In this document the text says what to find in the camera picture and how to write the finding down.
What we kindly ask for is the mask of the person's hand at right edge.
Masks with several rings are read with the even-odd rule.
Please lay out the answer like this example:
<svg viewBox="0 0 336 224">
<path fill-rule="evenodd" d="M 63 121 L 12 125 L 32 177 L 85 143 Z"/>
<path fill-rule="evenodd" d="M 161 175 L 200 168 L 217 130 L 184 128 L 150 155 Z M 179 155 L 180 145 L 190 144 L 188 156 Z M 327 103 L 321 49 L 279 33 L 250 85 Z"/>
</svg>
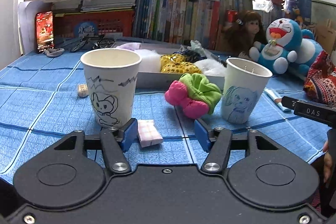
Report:
<svg viewBox="0 0 336 224">
<path fill-rule="evenodd" d="M 329 141 L 328 140 L 323 145 L 322 151 L 324 153 L 323 182 L 328 182 L 328 180 L 330 179 L 332 175 L 332 169 L 333 169 L 333 160 L 332 160 L 331 155 L 329 154 Z"/>
</svg>

